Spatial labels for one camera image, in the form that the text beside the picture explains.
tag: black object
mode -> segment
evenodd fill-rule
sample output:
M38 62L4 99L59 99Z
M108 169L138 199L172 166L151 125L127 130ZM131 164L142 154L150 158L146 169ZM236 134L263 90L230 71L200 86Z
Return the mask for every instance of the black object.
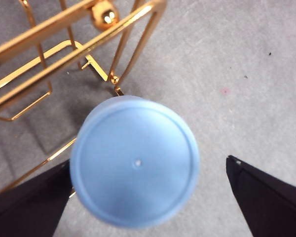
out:
M296 187L233 156L226 170L254 237L296 237Z
M0 237L51 237L68 201L69 161L0 194Z

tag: blue plastic cap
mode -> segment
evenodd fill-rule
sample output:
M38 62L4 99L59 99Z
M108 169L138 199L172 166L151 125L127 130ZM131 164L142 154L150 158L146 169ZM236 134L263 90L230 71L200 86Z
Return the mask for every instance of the blue plastic cap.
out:
M171 218L191 196L198 172L197 143L183 119L136 96L98 105L85 120L70 160L84 206L127 228Z

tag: small hole in cap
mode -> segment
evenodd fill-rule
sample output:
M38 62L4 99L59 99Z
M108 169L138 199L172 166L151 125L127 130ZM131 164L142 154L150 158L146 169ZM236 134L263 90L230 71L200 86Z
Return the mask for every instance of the small hole in cap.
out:
M142 165L142 161L140 159L135 160L135 167L140 167Z

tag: pink stain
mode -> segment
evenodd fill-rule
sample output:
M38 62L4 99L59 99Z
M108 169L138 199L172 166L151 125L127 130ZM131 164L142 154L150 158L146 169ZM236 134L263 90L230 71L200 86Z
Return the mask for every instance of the pink stain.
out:
M223 88L223 89L221 89L221 93L223 95L228 95L230 93L230 90L229 90L229 88Z

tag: gold metal frame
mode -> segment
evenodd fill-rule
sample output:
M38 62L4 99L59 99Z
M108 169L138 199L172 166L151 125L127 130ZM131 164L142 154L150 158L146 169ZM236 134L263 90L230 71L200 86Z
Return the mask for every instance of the gold metal frame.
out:
M32 8L29 5L28 0L19 0L27 14L27 18L30 23L31 29L0 46L0 65L32 46L37 47L38 57L36 57L32 61L28 62L24 66L20 67L19 69L15 70L11 74L1 79L0 88L6 86L9 82L16 79L18 76L22 75L24 72L28 71L29 69L33 68L39 63L42 64L43 70L38 74L34 75L33 77L29 78L28 80L26 80L25 82L21 83L17 87L11 89L3 96L1 96L0 111L2 111L8 106L11 106L19 99L23 98L25 95L30 93L33 89L35 89L39 84L42 84L43 82L47 82L49 91L41 97L39 97L37 100L35 100L27 107L22 109L16 115L12 116L11 118L0 117L1 120L14 121L15 119L23 115L26 111L28 111L30 108L32 108L40 101L42 101L44 98L49 96L52 93L52 87L50 81L48 80L48 77L56 73L57 71L65 68L72 62L78 61L81 57L85 57L87 59L87 63L81 67L81 65L78 62L78 67L80 69L83 70L88 65L91 65L92 68L96 70L96 72L101 76L101 78L104 81L110 81L114 85L114 90L117 93L117 95L123 95L120 85L131 71L139 55L141 54L146 42L148 41L154 28L156 27L160 17L162 16L166 7L166 0L150 0L147 3L144 3L145 0L135 0L131 13L128 16L126 16L124 19L120 20L115 25L111 26L109 29L105 30L98 36L94 37L89 42L85 44L80 44L79 42L74 40L71 24L80 19L81 17L92 14L93 7L97 3L102 1L104 0L83 0L78 4L75 4L72 7L67 8L65 0L60 0L62 12L58 13L54 17L49 18L41 24L36 25ZM114 71L116 70L118 62L122 56L123 50L126 46L127 40L130 36L133 26L136 21L148 14L151 14L151 17L133 52L131 59L122 75L117 76L114 73ZM49 36L53 35L55 32L63 28L67 28L70 39L59 43L58 45L43 53L40 43L44 39L48 38ZM122 36L119 41L119 45L117 47L109 73L106 74L105 71L101 68L101 66L96 62L96 60L88 53L96 47L108 42L120 33L122 33ZM57 62L55 62L54 64L47 67L45 59L59 52L67 46L71 46L73 48L73 51L65 57L58 60ZM36 167L28 171L26 174L21 176L19 179L15 180L13 183L6 186L2 191L5 191L18 185L20 182L22 182L29 175L34 173L37 169L42 167L44 164L56 158L59 154L61 154L64 150L71 146L75 142L75 140L76 138L72 139L70 142L58 149L53 155L48 157L41 164L37 165Z

